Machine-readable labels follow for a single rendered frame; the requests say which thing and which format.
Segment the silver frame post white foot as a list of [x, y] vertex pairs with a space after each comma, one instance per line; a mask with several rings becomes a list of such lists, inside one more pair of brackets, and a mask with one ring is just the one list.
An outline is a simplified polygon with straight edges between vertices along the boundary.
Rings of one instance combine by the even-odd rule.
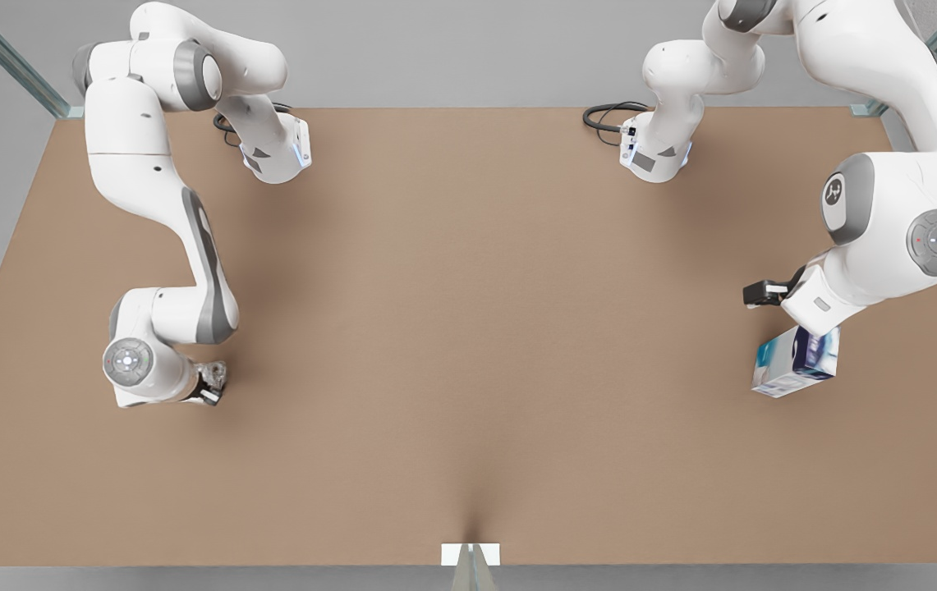
[[442, 543], [440, 562], [454, 567], [452, 591], [499, 591], [490, 571], [501, 565], [499, 543]]

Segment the blue and white printed box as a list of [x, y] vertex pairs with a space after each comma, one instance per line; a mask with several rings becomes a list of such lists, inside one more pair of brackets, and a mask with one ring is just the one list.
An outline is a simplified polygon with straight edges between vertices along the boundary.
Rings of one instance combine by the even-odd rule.
[[772, 399], [835, 377], [840, 328], [815, 336], [794, 327], [760, 345], [755, 355], [752, 390]]

